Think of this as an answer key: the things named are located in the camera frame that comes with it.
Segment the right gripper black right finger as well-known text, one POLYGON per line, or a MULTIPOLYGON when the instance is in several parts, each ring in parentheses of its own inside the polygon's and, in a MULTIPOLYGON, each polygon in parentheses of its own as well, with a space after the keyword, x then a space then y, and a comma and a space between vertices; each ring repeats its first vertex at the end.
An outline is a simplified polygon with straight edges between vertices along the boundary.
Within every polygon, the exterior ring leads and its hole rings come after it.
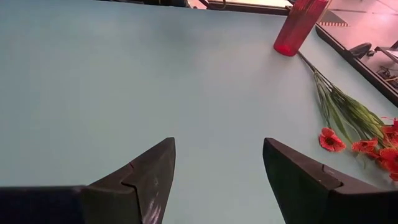
POLYGON ((397 224, 397 191, 382 190, 273 139, 262 156, 286 223, 397 224))

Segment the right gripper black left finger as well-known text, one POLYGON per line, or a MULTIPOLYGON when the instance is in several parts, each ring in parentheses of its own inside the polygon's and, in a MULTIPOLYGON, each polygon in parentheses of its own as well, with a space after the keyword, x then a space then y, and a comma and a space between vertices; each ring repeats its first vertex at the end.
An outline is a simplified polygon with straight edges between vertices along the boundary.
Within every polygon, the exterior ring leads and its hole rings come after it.
POLYGON ((161 224, 175 171, 165 138, 90 185, 1 188, 1 223, 161 224))

